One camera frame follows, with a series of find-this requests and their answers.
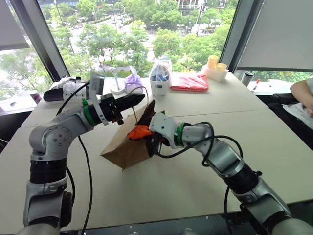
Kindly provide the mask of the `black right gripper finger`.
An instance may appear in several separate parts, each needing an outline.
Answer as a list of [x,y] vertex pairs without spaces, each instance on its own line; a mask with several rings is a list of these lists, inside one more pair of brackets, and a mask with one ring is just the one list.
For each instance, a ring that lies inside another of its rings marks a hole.
[[148,136],[146,138],[146,148],[149,157],[152,157],[157,150],[157,141],[154,136]]

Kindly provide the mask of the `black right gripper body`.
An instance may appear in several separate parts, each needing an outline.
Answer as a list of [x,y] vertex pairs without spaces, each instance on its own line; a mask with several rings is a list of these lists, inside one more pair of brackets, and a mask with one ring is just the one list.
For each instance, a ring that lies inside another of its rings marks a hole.
[[160,133],[154,133],[153,148],[159,150],[161,145],[170,146],[169,141]]

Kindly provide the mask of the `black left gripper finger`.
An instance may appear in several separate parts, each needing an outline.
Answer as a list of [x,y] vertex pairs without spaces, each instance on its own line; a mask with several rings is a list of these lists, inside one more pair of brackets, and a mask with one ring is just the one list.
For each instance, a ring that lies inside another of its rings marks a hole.
[[119,106],[135,106],[145,98],[144,94],[128,94],[118,99]]
[[120,105],[120,111],[124,111],[127,109],[130,109],[136,105],[138,105],[141,101],[140,100],[126,100],[123,101],[122,104]]

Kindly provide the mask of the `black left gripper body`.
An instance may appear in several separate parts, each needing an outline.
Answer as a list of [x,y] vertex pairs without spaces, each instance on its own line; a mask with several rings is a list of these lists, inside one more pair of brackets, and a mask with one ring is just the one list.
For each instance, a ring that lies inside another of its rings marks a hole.
[[124,124],[122,114],[117,108],[117,101],[113,94],[106,94],[101,96],[100,108],[107,122],[117,122],[118,125]]

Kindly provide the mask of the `person's bare hand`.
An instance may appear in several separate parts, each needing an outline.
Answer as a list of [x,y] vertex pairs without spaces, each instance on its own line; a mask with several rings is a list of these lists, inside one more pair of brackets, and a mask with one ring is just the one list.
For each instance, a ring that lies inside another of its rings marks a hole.
[[309,95],[308,97],[303,98],[303,101],[301,103],[309,111],[313,110],[313,97],[311,95]]

